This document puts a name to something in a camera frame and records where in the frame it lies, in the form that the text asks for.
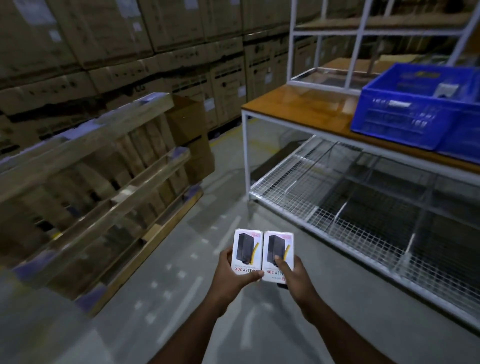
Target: yellow cable image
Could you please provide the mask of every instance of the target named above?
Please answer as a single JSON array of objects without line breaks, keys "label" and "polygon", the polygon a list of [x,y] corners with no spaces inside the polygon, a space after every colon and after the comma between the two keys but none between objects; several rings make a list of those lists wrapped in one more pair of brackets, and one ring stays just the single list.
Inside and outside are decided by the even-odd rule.
[{"label": "yellow cable image", "polygon": [[290,244],[287,245],[287,248],[285,249],[285,253],[283,254],[283,260],[287,257],[288,251],[290,249]]},{"label": "yellow cable image", "polygon": [[250,258],[250,265],[253,265],[253,258],[255,258],[255,252],[257,251],[257,248],[258,248],[258,243],[253,248],[252,257]]}]

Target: white product box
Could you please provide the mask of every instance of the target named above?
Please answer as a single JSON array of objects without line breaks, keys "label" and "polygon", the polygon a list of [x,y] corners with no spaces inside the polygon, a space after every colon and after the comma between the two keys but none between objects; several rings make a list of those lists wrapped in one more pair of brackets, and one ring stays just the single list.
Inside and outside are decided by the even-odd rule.
[{"label": "white product box", "polygon": [[262,235],[259,230],[235,230],[232,253],[235,273],[246,274],[262,269]]},{"label": "white product box", "polygon": [[291,232],[267,231],[264,234],[264,248],[262,254],[262,277],[267,282],[285,284],[282,271],[276,266],[274,257],[278,255],[286,261],[290,269],[294,268],[295,256],[293,248],[293,234]]}]

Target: blue plastic crate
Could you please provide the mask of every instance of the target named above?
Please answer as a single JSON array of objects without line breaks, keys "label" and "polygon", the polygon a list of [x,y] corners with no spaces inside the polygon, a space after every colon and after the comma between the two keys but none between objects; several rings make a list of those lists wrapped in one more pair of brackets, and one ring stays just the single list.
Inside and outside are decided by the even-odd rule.
[{"label": "blue plastic crate", "polygon": [[437,151],[480,164],[480,103],[463,110]]},{"label": "blue plastic crate", "polygon": [[[351,129],[433,150],[473,101],[475,75],[475,68],[397,63],[362,89]],[[448,98],[435,95],[439,89]]]}]

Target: wire mesh shelf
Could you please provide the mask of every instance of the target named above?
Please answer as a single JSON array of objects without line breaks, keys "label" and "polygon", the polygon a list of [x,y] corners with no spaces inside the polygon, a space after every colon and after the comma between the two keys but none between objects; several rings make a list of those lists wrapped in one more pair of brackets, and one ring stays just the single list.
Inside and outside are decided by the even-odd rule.
[{"label": "wire mesh shelf", "polygon": [[250,194],[480,329],[480,187],[313,136]]}]

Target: gray floor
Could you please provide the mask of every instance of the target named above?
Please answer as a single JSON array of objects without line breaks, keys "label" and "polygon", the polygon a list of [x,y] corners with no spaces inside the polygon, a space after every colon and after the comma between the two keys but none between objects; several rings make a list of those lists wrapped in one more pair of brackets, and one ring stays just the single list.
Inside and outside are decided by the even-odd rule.
[{"label": "gray floor", "polygon": [[[251,122],[252,168],[305,137]],[[56,298],[58,305],[42,319],[47,328],[37,330],[44,338],[29,341],[28,354],[18,353],[26,344],[8,347],[0,340],[0,357],[8,354],[9,363],[146,363],[203,299],[218,252],[231,244],[234,230],[248,228],[293,232],[296,254],[324,300],[397,363],[480,363],[478,337],[269,210],[247,203],[241,128],[214,141],[212,150],[216,171],[203,182],[205,195],[95,319]],[[21,312],[9,309],[17,316]],[[2,321],[12,325],[6,319],[12,315],[2,313]],[[38,361],[39,355],[45,359]],[[332,360],[288,291],[259,282],[244,289],[219,319],[204,359],[206,364],[245,362]]]}]

